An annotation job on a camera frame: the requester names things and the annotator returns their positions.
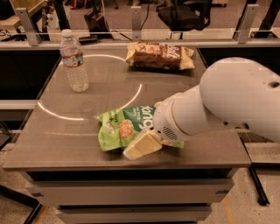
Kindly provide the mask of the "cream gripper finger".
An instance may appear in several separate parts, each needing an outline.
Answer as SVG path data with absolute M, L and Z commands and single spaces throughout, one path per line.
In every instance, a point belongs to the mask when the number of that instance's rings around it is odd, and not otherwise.
M 162 147 L 163 141 L 160 136 L 153 130 L 143 129 L 127 146 L 123 155 L 130 160 L 135 160 L 158 151 Z

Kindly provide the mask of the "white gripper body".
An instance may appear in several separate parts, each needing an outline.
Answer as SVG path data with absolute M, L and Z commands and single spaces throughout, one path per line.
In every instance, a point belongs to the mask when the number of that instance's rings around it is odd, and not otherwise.
M 169 143 L 186 141 L 190 138 L 190 136 L 182 131 L 176 124 L 172 112 L 173 102 L 174 99 L 172 97 L 157 102 L 155 104 L 156 109 L 152 119 L 154 130 Z

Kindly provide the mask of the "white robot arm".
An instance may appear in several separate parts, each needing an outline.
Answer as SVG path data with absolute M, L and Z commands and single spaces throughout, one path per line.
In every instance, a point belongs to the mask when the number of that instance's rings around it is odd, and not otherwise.
M 238 57 L 214 62 L 199 85 L 157 103 L 152 127 L 143 129 L 123 155 L 134 160 L 160 150 L 165 142 L 235 127 L 280 142 L 280 76 Z

